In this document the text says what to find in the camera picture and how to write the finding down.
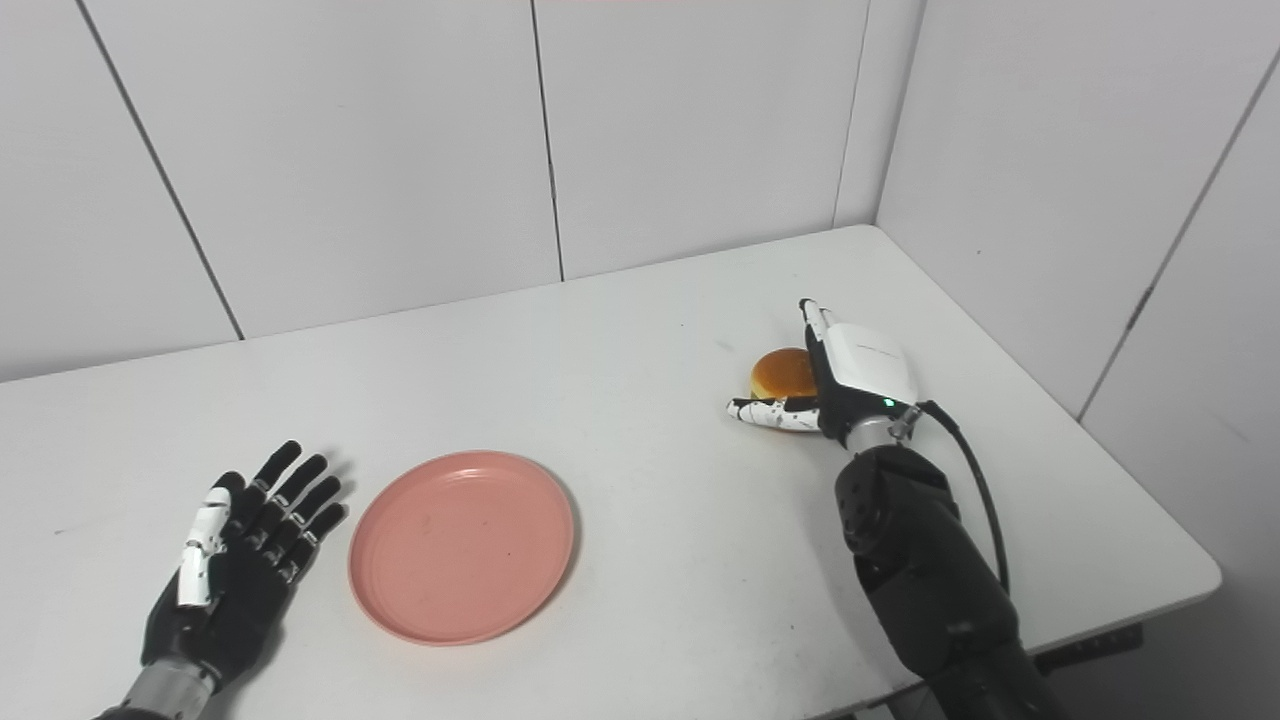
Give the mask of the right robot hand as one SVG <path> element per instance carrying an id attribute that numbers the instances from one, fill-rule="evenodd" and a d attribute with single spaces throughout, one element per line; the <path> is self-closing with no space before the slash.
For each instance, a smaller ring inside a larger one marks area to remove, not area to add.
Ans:
<path id="1" fill-rule="evenodd" d="M 799 307 L 814 389 L 731 398 L 728 416 L 750 427 L 822 434 L 850 454 L 909 445 L 922 415 L 920 391 L 901 343 L 837 320 L 813 299 L 801 299 Z"/>

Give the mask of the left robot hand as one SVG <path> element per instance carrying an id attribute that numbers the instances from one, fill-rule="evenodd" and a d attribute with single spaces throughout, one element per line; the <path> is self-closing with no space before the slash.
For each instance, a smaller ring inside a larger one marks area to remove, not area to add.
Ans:
<path id="1" fill-rule="evenodd" d="M 182 562 L 151 609 L 142 667 L 174 661 L 212 692 L 260 664 L 320 543 L 340 524 L 343 484 L 321 454 L 289 439 L 251 477 L 223 473 L 192 524 Z"/>

